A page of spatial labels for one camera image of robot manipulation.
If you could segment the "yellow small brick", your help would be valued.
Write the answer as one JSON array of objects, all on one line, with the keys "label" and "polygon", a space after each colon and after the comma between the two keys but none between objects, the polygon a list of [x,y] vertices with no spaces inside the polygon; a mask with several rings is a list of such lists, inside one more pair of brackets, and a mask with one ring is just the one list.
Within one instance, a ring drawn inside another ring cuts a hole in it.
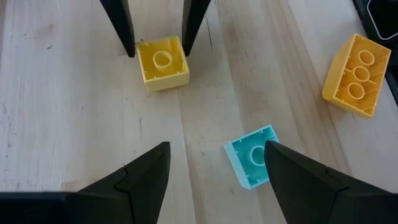
[{"label": "yellow small brick", "polygon": [[166,90],[189,83],[190,70],[179,36],[140,42],[136,49],[148,91]]}]

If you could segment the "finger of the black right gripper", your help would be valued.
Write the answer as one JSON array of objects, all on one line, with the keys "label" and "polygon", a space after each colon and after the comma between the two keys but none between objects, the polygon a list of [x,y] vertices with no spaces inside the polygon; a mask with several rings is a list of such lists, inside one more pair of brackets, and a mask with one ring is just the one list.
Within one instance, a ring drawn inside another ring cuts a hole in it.
[{"label": "finger of the black right gripper", "polygon": [[211,0],[183,0],[182,47],[190,55],[201,22]]},{"label": "finger of the black right gripper", "polygon": [[99,0],[129,57],[136,54],[134,27],[128,0]]}]

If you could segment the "yellow-orange toy brick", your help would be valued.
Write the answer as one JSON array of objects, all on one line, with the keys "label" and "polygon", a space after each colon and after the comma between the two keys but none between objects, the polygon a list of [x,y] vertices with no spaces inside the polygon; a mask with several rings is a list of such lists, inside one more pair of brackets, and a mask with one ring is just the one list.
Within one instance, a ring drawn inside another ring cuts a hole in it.
[{"label": "yellow-orange toy brick", "polygon": [[332,60],[323,99],[362,118],[372,118],[390,56],[390,49],[354,34]]}]

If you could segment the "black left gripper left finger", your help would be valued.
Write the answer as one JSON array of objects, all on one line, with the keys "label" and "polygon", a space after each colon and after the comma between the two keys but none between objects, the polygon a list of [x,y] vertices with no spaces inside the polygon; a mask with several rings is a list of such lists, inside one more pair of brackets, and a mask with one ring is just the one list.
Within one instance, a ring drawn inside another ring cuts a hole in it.
[{"label": "black left gripper left finger", "polygon": [[0,192],[0,224],[157,224],[170,161],[162,142],[77,192]]}]

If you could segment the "pale teal small brick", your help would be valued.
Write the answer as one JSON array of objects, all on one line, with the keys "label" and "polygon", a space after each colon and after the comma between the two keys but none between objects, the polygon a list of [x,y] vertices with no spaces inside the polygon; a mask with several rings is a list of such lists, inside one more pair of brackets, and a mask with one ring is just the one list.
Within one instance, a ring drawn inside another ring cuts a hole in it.
[{"label": "pale teal small brick", "polygon": [[245,134],[224,145],[226,155],[241,187],[251,190],[269,181],[264,161],[264,147],[268,140],[279,142],[271,125]]}]

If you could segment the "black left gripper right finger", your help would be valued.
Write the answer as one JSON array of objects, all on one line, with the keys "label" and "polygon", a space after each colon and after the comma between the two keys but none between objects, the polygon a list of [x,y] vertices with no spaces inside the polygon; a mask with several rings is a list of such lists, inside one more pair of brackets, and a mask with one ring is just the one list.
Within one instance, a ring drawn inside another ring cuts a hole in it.
[{"label": "black left gripper right finger", "polygon": [[398,194],[276,141],[266,141],[264,161],[287,224],[398,224]]}]

